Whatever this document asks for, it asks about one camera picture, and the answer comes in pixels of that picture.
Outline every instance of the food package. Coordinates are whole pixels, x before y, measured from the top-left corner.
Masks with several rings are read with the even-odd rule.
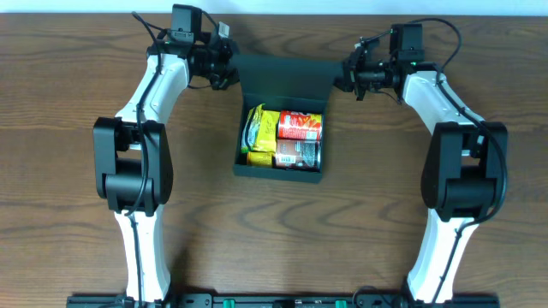
[[[255,167],[272,168],[272,158],[274,154],[270,152],[249,152],[247,154],[247,164]]]
[[[263,104],[249,110],[246,126],[241,133],[241,153],[262,151],[276,153],[278,111],[263,110]]]

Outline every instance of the black motor joint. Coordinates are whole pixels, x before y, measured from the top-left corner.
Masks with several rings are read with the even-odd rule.
[[[379,45],[379,39],[388,33],[390,59],[373,60],[372,52]],[[395,24],[386,33],[360,39],[355,50],[342,62],[342,75],[337,77],[335,86],[345,92],[354,92],[357,100],[363,100],[367,91],[378,92],[383,88],[393,88],[401,98],[405,77],[423,67],[424,57],[422,25]]]
[[[188,61],[190,78],[204,77],[210,81],[213,90],[225,90],[238,82],[238,74],[230,65],[230,58],[239,53],[237,45],[230,38],[218,33],[215,24],[212,32],[202,32],[203,11],[190,5],[173,6],[171,29],[167,30],[167,41],[159,42],[159,49],[150,46],[148,56],[164,54],[177,55]]]

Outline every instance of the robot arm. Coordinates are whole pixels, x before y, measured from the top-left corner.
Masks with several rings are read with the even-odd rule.
[[[438,123],[454,122],[459,126],[472,126],[473,123],[462,116],[461,112],[441,93],[436,85],[436,73],[436,71],[419,71],[408,75],[402,94],[405,104],[417,112],[430,133],[434,133]],[[445,89],[461,108],[466,108],[476,120],[483,121],[483,118],[466,107],[447,84],[445,84]],[[482,142],[485,142],[483,137],[476,136],[474,143],[481,145]],[[469,156],[470,151],[463,150],[461,155]],[[456,242],[456,230],[473,220],[473,217],[455,216],[444,222],[435,209],[428,210],[428,221],[419,256],[407,278],[409,292],[414,300],[420,300],[427,304],[432,303],[440,284],[440,277],[444,277],[445,267],[449,262],[450,267],[447,276],[443,278],[443,285],[436,298],[436,303],[452,299],[452,286],[456,270],[464,248],[478,225],[463,230],[462,237],[455,249],[455,255],[450,261],[451,250]]]
[[[400,101],[417,112],[432,134],[421,179],[422,197],[429,208],[428,221],[419,256],[403,292],[410,302],[443,303],[453,298],[458,264],[478,227],[471,222],[486,217],[503,194],[501,158],[488,136],[463,112],[482,123],[503,151],[507,131],[503,124],[484,122],[473,113],[450,89],[445,75],[438,76],[437,64],[424,62],[421,24],[392,25],[385,34],[388,33],[390,61],[372,60],[371,51],[378,45],[379,37],[361,38],[355,51],[342,63],[342,75],[335,85],[345,92],[354,91],[357,100],[362,100],[366,91],[394,88]],[[479,163],[463,166],[462,157],[478,158]]]
[[[162,216],[173,181],[165,124],[176,100],[193,76],[207,78],[214,90],[226,89],[238,81],[229,65],[232,53],[237,51],[228,39],[229,27],[220,23],[215,25],[214,33],[203,33],[201,15],[200,9],[174,5],[172,26],[166,31],[169,39],[149,47],[145,75],[134,95],[114,119],[99,118],[93,129],[98,194],[108,200],[122,230],[128,265],[126,295],[134,300],[161,302],[170,286]],[[154,80],[158,53],[161,69]],[[140,117],[148,154],[148,179],[137,211],[128,218],[126,214],[140,193],[142,166],[141,161],[120,158],[116,152],[141,151],[137,105],[148,86],[151,88]]]

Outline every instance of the red can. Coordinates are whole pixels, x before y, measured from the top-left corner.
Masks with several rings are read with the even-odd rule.
[[[322,115],[283,110],[277,126],[279,139],[311,140],[322,139]]]

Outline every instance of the white wall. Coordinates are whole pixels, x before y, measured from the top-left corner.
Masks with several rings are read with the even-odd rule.
[[[171,12],[357,15],[548,15],[548,0],[0,0],[0,12]]]

